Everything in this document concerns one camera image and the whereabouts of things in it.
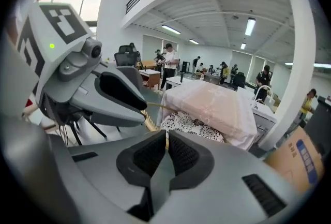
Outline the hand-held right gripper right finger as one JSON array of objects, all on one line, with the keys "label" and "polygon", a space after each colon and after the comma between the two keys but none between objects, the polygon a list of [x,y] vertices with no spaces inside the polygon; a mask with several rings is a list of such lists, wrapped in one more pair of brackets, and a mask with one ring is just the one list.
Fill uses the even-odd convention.
[{"label": "hand-held right gripper right finger", "polygon": [[175,177],[155,223],[284,223],[301,196],[251,153],[169,131]]}]

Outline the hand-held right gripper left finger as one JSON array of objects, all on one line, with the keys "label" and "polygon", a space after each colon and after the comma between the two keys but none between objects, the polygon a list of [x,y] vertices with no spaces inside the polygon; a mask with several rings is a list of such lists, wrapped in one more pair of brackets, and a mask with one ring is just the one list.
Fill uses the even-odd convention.
[{"label": "hand-held right gripper left finger", "polygon": [[166,151],[165,131],[69,148],[87,180],[119,208],[154,210],[151,179]]}]

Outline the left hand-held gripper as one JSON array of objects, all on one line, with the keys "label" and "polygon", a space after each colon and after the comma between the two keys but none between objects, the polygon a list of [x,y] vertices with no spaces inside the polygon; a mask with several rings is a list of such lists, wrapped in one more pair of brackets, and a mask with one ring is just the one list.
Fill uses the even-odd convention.
[{"label": "left hand-held gripper", "polygon": [[102,44],[92,35],[70,4],[30,6],[17,50],[37,77],[37,106],[62,125],[76,114],[106,126],[143,123],[146,100],[122,72],[107,71]]}]

